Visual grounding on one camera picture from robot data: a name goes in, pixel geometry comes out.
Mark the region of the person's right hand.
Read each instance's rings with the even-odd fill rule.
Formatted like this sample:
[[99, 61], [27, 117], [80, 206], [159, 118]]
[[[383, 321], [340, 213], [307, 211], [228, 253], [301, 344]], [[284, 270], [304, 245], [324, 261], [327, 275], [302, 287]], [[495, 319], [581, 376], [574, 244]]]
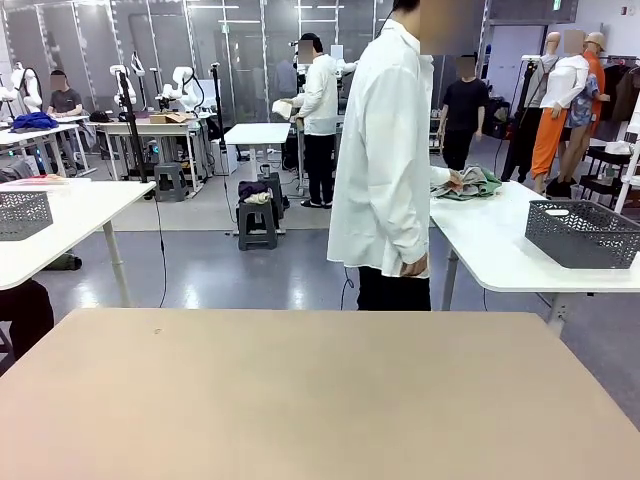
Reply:
[[428, 270], [428, 254], [423, 254], [414, 263], [404, 263], [400, 270], [401, 277], [419, 277]]

